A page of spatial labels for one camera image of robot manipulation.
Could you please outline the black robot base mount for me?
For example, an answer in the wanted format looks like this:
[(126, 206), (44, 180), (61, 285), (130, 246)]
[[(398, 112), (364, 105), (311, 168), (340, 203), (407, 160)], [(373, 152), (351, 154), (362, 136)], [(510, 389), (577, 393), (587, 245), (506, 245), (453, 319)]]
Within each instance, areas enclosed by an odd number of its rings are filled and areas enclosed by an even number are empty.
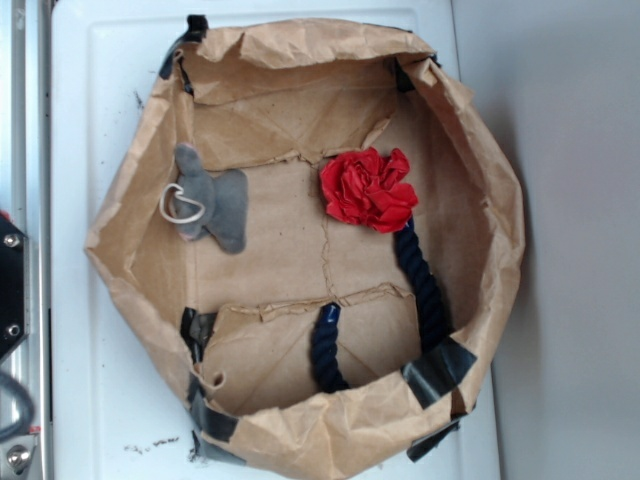
[(1, 362), (18, 348), (29, 334), (27, 319), (28, 237), (1, 211)]

